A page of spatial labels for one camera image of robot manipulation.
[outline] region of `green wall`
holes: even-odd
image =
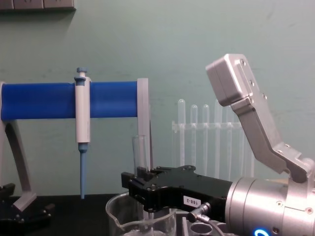
[[[208,103],[212,110],[215,96],[205,66],[226,53],[241,53],[268,95],[283,139],[313,158],[313,0],[78,0],[77,5],[75,13],[0,15],[0,79],[73,82],[78,66],[88,67],[93,81],[148,77],[155,164],[171,165],[177,100]],[[36,192],[79,194],[74,120],[19,125]],[[136,120],[94,119],[91,126],[87,193],[121,192],[120,172],[132,171]],[[264,171],[258,169],[257,176],[267,177]],[[2,177],[2,183],[18,182],[8,143]]]

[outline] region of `test tube rack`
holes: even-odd
[[[254,177],[255,158],[242,126],[231,107],[215,101],[212,117],[209,105],[191,105],[186,122],[186,103],[180,99],[178,120],[172,122],[173,166],[194,165],[196,172],[228,181]]]

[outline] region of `black table surface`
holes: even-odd
[[[55,213],[48,228],[27,236],[107,236],[108,218],[105,205],[115,194],[37,197],[32,205],[55,204]]]

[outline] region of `blue cylindrical bar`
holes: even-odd
[[[137,82],[93,82],[91,118],[137,116]],[[4,84],[2,120],[75,118],[74,84]]]

